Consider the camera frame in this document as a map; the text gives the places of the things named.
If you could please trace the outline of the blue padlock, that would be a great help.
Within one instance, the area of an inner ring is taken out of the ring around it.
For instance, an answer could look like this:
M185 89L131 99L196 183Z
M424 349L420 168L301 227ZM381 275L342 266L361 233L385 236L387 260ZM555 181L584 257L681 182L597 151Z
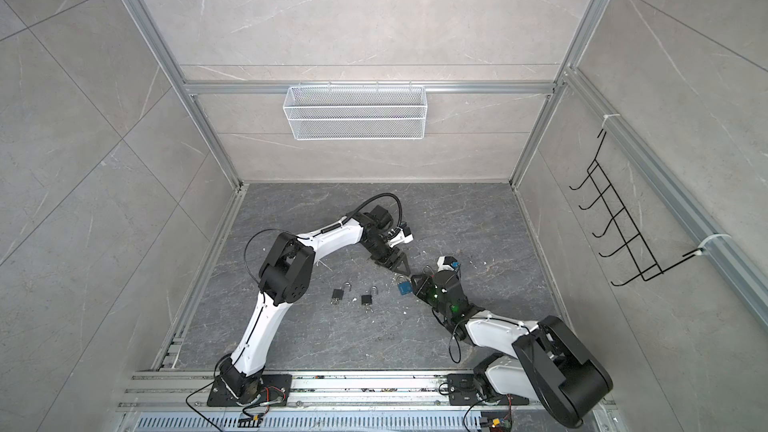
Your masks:
M402 296L413 293L413 284L410 277L400 276L397 278L397 288Z

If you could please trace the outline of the black padlock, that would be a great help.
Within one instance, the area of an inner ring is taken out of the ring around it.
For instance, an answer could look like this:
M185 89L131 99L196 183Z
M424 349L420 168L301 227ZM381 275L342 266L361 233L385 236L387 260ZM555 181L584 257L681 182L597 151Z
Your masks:
M349 281L344 282L341 286L336 287L332 291L331 301L332 305L338 305L348 292L352 291L352 284Z
M378 294L378 288L372 285L368 292L361 295L361 305L366 313L373 310L373 298Z

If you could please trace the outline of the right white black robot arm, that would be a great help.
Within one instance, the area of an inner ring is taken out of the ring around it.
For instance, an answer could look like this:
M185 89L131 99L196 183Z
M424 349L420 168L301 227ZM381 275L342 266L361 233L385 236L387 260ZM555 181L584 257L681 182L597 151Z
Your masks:
M480 401L534 400L560 425L578 428L612 391L606 368L559 317L522 321L495 314L469 301L455 271L417 274L411 284L449 332L450 344L494 351L473 369Z

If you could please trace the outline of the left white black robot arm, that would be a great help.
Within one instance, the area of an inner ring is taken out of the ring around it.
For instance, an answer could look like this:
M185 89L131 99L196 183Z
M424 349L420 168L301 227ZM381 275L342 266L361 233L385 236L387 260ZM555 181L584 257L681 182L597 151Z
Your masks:
M399 246L412 240L407 223L395 222L381 206L355 210L316 231L280 233L259 269L259 293L248 326L234 352L219 365L219 378L230 396L242 405L258 398L271 343L290 306L307 292L320 259L360 243L377 265L408 276L407 257Z

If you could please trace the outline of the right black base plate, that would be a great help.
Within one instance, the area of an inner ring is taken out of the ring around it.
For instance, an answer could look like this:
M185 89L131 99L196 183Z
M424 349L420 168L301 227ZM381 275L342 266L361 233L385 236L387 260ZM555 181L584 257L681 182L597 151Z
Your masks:
M518 406L529 405L534 399L530 381L515 371L448 374L437 391L453 406L499 401Z

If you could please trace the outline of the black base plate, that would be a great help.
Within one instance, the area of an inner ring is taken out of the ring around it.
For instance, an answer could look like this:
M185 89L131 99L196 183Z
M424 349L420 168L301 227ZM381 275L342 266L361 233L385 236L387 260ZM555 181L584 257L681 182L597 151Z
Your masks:
M437 391L453 406L499 401L518 406L529 405L534 399L530 381L515 371L448 374Z
M206 405L208 407L284 405L290 394L292 381L291 374L265 374L255 385L248 386L241 397L236 397L227 388L224 380L216 377Z

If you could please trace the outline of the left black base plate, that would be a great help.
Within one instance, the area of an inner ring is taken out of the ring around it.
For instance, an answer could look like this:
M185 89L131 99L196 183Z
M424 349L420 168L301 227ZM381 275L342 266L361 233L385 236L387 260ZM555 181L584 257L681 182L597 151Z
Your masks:
M216 377L206 405L208 407L284 405L290 394L292 381L291 374L265 374L255 385L248 386L241 397L236 397L227 388L224 380Z

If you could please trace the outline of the aluminium front rail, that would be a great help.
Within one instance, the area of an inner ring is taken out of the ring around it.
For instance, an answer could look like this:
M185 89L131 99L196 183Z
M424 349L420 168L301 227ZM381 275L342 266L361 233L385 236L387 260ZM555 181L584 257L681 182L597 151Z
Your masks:
M437 388L448 374L473 374L470 370L417 371L272 371L291 374L293 381L287 407L331 406L453 406ZM217 376L200 371L161 370L136 372L117 401L119 411L204 412L213 409L206 401Z

